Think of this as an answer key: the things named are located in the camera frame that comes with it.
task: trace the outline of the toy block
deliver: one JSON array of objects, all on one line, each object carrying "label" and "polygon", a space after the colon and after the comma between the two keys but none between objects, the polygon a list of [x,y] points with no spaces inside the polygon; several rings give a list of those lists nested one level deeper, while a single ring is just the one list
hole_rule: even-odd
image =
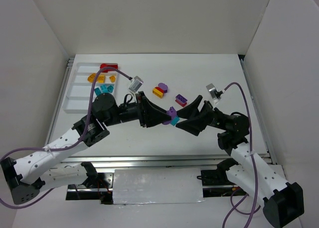
[{"label": "toy block", "polygon": [[105,75],[99,75],[98,77],[98,83],[104,83],[104,80],[105,80]]},{"label": "toy block", "polygon": [[176,97],[176,100],[180,101],[181,104],[185,104],[187,102],[187,99],[185,99],[182,95],[178,94]]},{"label": "toy block", "polygon": [[175,100],[176,103],[178,103],[180,106],[185,107],[187,103],[182,104],[179,100]]},{"label": "toy block", "polygon": [[161,91],[159,91],[156,88],[153,89],[153,94],[155,94],[157,97],[160,97],[160,98],[163,98],[163,96],[164,96],[164,93],[162,93]]},{"label": "toy block", "polygon": [[114,89],[114,87],[113,87],[112,85],[110,85],[110,86],[108,87],[109,93],[113,92],[113,89]]},{"label": "toy block", "polygon": [[96,96],[99,96],[102,93],[99,88],[95,88],[94,92],[95,92]]},{"label": "toy block", "polygon": [[94,80],[95,76],[96,76],[96,73],[93,73],[92,75],[90,75],[90,76],[88,77],[88,81],[89,81],[90,83],[93,83],[93,80]]},{"label": "toy block", "polygon": [[164,94],[164,90],[162,90],[160,87],[155,87],[158,91],[161,91]]},{"label": "toy block", "polygon": [[100,89],[102,90],[102,93],[108,93],[108,88],[106,87],[106,85],[101,85]]},{"label": "toy block", "polygon": [[114,83],[115,80],[116,80],[116,77],[115,77],[114,75],[112,75],[112,76],[110,77],[110,81],[111,81],[112,83]]},{"label": "toy block", "polygon": [[164,125],[170,124],[170,122],[173,120],[173,118],[175,118],[177,116],[177,112],[174,109],[174,107],[170,107],[169,110],[166,111],[166,113],[170,116],[171,120],[163,122],[162,124],[164,124]]},{"label": "toy block", "polygon": [[166,94],[168,91],[168,86],[164,83],[159,83],[158,85],[162,90],[164,90],[164,93]]},{"label": "toy block", "polygon": [[[119,69],[119,65],[118,64],[106,64],[106,63],[103,63],[100,65],[100,69],[103,69],[104,67],[112,67],[116,70]],[[109,71],[113,71],[113,70],[108,70],[108,69],[105,69],[102,71],[102,73],[108,73]]]},{"label": "toy block", "polygon": [[175,126],[179,121],[179,117],[176,116],[175,118],[173,118],[173,120],[170,122],[171,125]]}]

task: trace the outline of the purple cable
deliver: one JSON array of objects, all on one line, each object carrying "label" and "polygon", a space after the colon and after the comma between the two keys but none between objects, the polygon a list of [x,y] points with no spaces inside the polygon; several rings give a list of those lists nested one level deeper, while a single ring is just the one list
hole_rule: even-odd
[{"label": "purple cable", "polygon": [[[236,189],[236,190],[233,191],[233,193],[230,195],[230,203],[231,203],[232,207],[235,206],[234,203],[233,203],[233,197],[234,197],[235,193],[236,193],[238,190],[241,190],[241,189]],[[261,208],[261,206],[259,206],[259,207],[254,211],[254,213],[258,212],[258,211],[260,210],[260,208]],[[249,212],[242,212],[242,211],[238,210],[237,208],[235,208],[235,211],[237,211],[238,213],[240,213],[240,214],[242,214],[242,215],[247,215],[247,216],[250,215]]]},{"label": "purple cable", "polygon": [[[232,85],[237,85],[238,88],[240,89],[240,92],[243,96],[243,99],[244,99],[244,102],[245,102],[245,107],[246,107],[246,111],[247,111],[247,117],[248,117],[248,121],[249,121],[249,150],[250,152],[253,151],[253,131],[252,131],[252,127],[251,127],[251,118],[250,118],[250,113],[249,113],[249,108],[248,108],[248,103],[247,103],[247,100],[246,100],[246,96],[245,96],[245,93],[242,89],[242,87],[240,86],[240,84],[238,84],[237,82],[232,82],[230,83],[229,85],[226,86],[226,88],[224,89],[225,91],[229,89],[229,87],[231,87]],[[252,218],[253,218],[253,215],[254,215],[254,212],[255,212],[255,209],[256,209],[256,204],[257,204],[257,198],[258,198],[258,174],[257,174],[257,167],[256,167],[256,162],[255,162],[255,158],[254,156],[250,156],[251,157],[251,160],[252,160],[252,163],[253,163],[253,168],[254,168],[254,175],[255,175],[255,194],[254,194],[254,201],[253,201],[253,206],[251,208],[251,212],[249,214],[249,218],[244,226],[244,228],[248,228]],[[248,195],[246,194],[246,196],[243,197],[242,200],[239,201],[239,203],[237,203],[230,211],[229,213],[226,215],[225,219],[224,219],[224,222],[223,222],[223,228],[225,227],[225,224],[226,224],[226,221],[228,219],[228,217],[230,216],[230,214],[237,208],[237,206],[247,197]]]},{"label": "purple cable", "polygon": [[[111,70],[111,71],[116,71],[118,73],[120,73],[121,75],[125,76],[126,78],[128,78],[129,80],[132,79],[132,77],[128,76],[127,74],[123,73],[122,71],[119,71],[113,67],[103,67],[102,69],[100,69],[95,77],[94,77],[94,80],[93,80],[93,83],[92,83],[92,87],[91,87],[91,92],[90,92],[90,100],[89,100],[89,107],[88,107],[88,115],[86,116],[86,121],[85,121],[85,126],[84,126],[84,131],[82,133],[82,135],[80,136],[80,138],[71,146],[69,147],[64,147],[64,148],[54,148],[54,149],[51,149],[51,151],[66,151],[66,150],[69,150],[75,146],[77,146],[80,142],[83,141],[87,131],[88,131],[88,126],[89,126],[89,123],[90,123],[90,117],[91,117],[91,109],[92,109],[92,103],[93,103],[93,94],[94,94],[94,87],[95,87],[95,83],[99,77],[99,75],[102,73],[102,71],[104,71],[105,69],[108,69],[108,70]],[[22,148],[17,148],[17,149],[14,149],[10,152],[7,152],[2,158],[1,158],[1,161],[3,161],[6,157],[8,157],[9,155],[15,153],[15,152],[19,152],[19,151],[45,151],[44,148],[40,148],[40,147],[22,147]],[[2,205],[4,205],[5,207],[8,207],[8,208],[11,208],[11,209],[23,209],[23,208],[27,208],[27,207],[30,207],[32,206],[33,204],[37,203],[38,201],[40,201],[42,198],[44,198],[47,194],[49,194],[49,192],[51,192],[53,189],[50,189],[49,191],[47,191],[42,197],[40,197],[38,200],[28,204],[28,205],[25,205],[25,206],[21,206],[21,207],[15,207],[15,206],[12,206],[10,204],[7,204],[5,201],[3,201],[1,198],[0,198],[0,203]]]}]

